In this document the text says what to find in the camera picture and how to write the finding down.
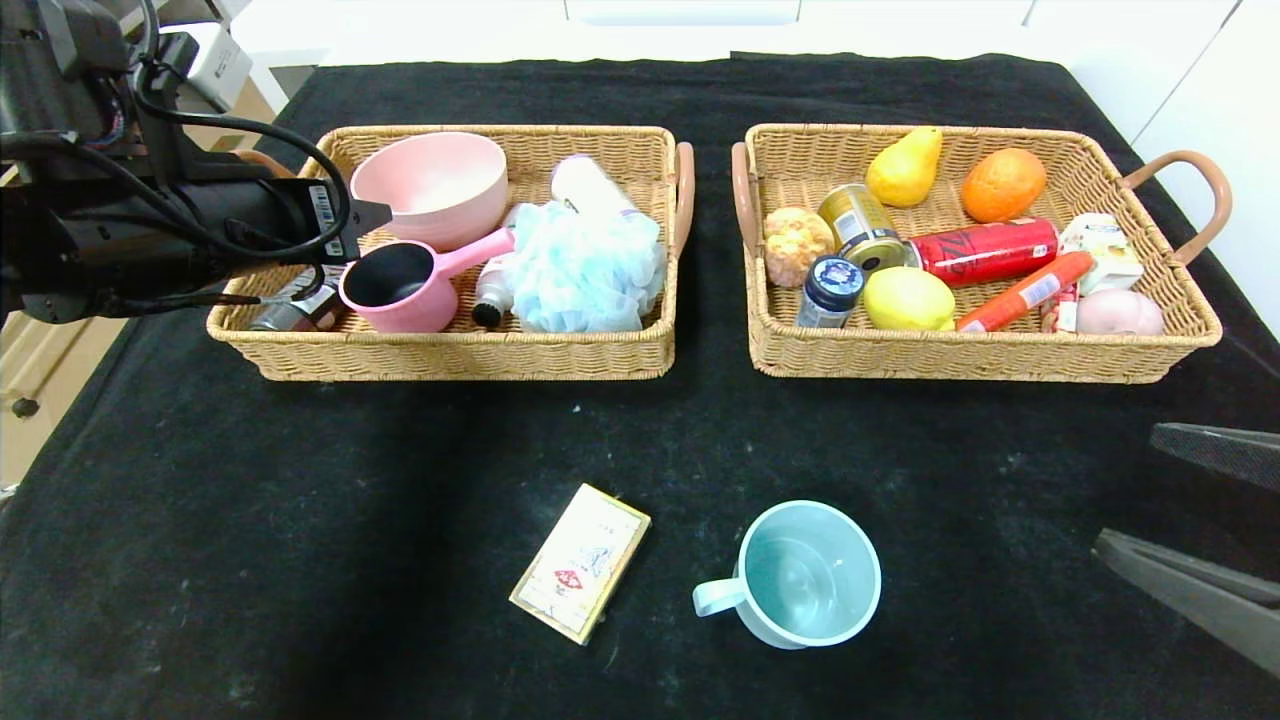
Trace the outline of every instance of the pink bowl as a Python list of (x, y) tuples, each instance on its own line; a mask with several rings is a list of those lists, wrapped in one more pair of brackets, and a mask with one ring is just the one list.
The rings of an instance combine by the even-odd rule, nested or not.
[(383, 147), (356, 168), (351, 193), (392, 206), (396, 237), (440, 252), (480, 240), (507, 208), (507, 155), (470, 132), (433, 132)]

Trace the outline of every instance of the ladle handle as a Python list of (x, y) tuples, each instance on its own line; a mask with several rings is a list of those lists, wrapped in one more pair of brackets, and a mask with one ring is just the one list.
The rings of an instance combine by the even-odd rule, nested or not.
[(453, 252), (436, 255), (434, 274), (452, 278), (472, 265), (479, 265), (490, 258), (511, 252), (515, 249), (516, 234), (511, 232), (511, 228), (502, 227), (470, 245), (463, 245)]

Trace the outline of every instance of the orange sausage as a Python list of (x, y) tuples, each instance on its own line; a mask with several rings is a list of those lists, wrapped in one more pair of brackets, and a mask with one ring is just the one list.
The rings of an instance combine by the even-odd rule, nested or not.
[(956, 332), (995, 332), (1025, 315), (1032, 307), (1053, 297), (1064, 287), (1080, 279), (1093, 268), (1093, 256), (1076, 251), (1059, 255), (1056, 260), (1023, 278), (1018, 284), (988, 300), (956, 323)]

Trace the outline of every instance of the snack package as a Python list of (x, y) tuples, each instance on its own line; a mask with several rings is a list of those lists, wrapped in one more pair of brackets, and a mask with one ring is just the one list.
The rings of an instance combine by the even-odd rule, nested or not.
[(1071, 283), (1062, 288), (1044, 304), (1041, 311), (1041, 332), (1046, 333), (1074, 333), (1075, 307), (1080, 300), (1078, 283)]
[(1129, 290), (1144, 270), (1115, 217), (1107, 213), (1076, 215), (1059, 234), (1059, 255), (1076, 250), (1093, 255), (1093, 269), (1079, 282), (1080, 297), (1100, 290)]

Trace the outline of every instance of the yellow pear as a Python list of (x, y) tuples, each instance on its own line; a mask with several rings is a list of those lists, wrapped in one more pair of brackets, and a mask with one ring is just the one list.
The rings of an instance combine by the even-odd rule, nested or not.
[(933, 187), (941, 152), (941, 129), (932, 126), (915, 128), (872, 160), (867, 168), (867, 188), (886, 205), (919, 205)]

